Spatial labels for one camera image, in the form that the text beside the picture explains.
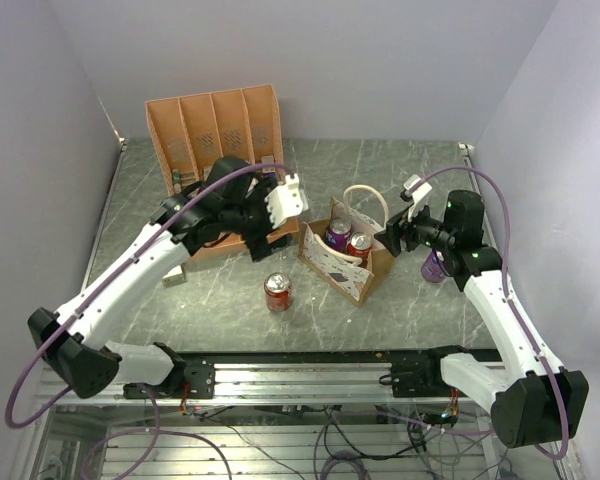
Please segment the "red cola can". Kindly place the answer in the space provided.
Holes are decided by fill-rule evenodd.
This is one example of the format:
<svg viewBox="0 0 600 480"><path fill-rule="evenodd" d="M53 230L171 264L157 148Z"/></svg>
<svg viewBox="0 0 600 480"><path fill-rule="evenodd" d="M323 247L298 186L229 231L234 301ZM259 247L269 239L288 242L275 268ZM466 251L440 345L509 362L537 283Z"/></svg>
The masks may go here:
<svg viewBox="0 0 600 480"><path fill-rule="evenodd" d="M266 305L271 312L284 312L291 307L291 288L291 279L285 273L274 272L265 279Z"/></svg>
<svg viewBox="0 0 600 480"><path fill-rule="evenodd" d="M346 253L350 256L366 259L373 246L373 238L364 231L354 232L346 247Z"/></svg>

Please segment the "burlap canvas tote bag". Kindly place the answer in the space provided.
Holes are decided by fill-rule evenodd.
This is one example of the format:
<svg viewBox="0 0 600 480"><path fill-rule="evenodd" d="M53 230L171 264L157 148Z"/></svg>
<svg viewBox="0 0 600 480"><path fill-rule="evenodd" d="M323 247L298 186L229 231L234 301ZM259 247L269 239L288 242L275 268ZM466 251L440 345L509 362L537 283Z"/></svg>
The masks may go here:
<svg viewBox="0 0 600 480"><path fill-rule="evenodd" d="M351 205L352 194L363 191L373 195L380 203L383 218L380 221L365 215ZM389 208L384 196L375 188L357 184L345 189L341 199L333 197L330 216L312 223L302 223L299 234L298 257L331 287L357 307L364 305L391 272L395 259L374 235L383 230L389 218ZM352 236L363 233L370 238L368 248L357 247L351 253L345 241L339 251L327 242L327 234L336 220L350 227Z"/></svg>

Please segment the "purple fanta can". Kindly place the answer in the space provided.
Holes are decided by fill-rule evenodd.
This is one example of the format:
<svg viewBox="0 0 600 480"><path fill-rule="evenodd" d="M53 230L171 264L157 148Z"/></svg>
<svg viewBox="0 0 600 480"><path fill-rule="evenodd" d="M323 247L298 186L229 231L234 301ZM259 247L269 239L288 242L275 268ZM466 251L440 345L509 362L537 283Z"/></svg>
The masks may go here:
<svg viewBox="0 0 600 480"><path fill-rule="evenodd" d="M444 267L444 257L436 250L430 251L421 266L420 273L427 282L433 284L441 283L449 277Z"/></svg>
<svg viewBox="0 0 600 480"><path fill-rule="evenodd" d="M335 251L344 253L353 233L352 224L345 218L332 218L324 236L324 242Z"/></svg>

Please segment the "purple fanta can front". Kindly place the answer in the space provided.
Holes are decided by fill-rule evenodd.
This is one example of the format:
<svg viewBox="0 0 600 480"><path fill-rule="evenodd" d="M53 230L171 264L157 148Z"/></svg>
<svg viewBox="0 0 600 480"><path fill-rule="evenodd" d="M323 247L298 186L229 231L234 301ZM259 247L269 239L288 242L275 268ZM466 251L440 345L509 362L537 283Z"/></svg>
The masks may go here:
<svg viewBox="0 0 600 480"><path fill-rule="evenodd" d="M345 218L332 218L324 236L324 242L335 251L344 253L353 233L352 224Z"/></svg>

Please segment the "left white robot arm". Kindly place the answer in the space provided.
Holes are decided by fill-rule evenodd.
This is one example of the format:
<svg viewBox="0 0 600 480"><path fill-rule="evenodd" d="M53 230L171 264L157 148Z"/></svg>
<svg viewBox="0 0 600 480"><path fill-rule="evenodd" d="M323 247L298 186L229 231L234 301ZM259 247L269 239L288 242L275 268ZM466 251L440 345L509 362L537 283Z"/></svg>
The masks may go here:
<svg viewBox="0 0 600 480"><path fill-rule="evenodd" d="M43 360L81 399L110 384L148 384L162 397L183 387L184 361L162 344L135 346L111 339L116 323L173 268L234 234L253 261L286 246L270 234L306 209L299 176L272 163L235 156L218 159L208 177L165 199L132 244L82 293L55 310L35 310L27 321Z"/></svg>

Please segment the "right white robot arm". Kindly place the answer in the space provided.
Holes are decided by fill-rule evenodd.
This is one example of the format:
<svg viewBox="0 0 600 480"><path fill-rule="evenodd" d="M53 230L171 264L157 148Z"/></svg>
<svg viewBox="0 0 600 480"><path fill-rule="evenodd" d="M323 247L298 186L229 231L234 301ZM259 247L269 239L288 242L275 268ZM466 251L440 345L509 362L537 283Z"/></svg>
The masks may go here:
<svg viewBox="0 0 600 480"><path fill-rule="evenodd" d="M568 444L575 436L589 384L566 369L541 339L517 299L501 254L484 240L484 203L470 190L453 190L442 219L430 214L424 187L406 189L406 207L387 220L376 239L393 255L426 246L481 316L503 363L492 370L464 351L440 355L420 373L422 387L439 396L456 388L490 414L509 448Z"/></svg>

